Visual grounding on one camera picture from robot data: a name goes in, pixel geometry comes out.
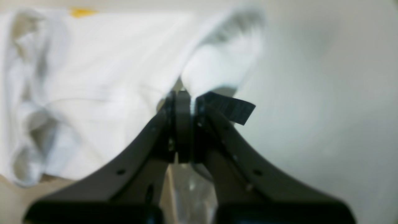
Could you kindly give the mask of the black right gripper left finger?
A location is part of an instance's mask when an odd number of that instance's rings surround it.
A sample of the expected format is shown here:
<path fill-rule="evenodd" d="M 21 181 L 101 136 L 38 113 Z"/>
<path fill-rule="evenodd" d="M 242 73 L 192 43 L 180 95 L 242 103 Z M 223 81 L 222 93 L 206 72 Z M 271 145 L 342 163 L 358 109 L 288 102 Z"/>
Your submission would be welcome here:
<path fill-rule="evenodd" d="M 159 207 L 169 164 L 188 163 L 190 95 L 172 91 L 158 113 L 115 159 L 34 202 L 24 224 L 164 224 Z"/>

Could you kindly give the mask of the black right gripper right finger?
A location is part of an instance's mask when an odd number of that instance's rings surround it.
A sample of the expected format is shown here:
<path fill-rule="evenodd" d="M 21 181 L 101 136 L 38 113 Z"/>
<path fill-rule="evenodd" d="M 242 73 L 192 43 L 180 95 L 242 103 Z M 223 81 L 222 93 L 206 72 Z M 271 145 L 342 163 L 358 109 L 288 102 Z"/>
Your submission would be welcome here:
<path fill-rule="evenodd" d="M 260 156 L 203 97 L 195 101 L 193 159 L 213 178 L 214 224 L 355 224 L 344 201 Z"/>

